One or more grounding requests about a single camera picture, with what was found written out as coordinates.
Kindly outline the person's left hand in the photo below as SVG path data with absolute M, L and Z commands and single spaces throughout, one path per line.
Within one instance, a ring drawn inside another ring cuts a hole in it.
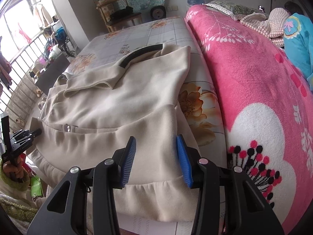
M 14 182 L 23 183 L 25 182 L 25 178 L 24 168 L 22 165 L 23 161 L 20 157 L 16 159 L 16 165 L 13 165 L 8 161 L 3 164 L 4 174 Z

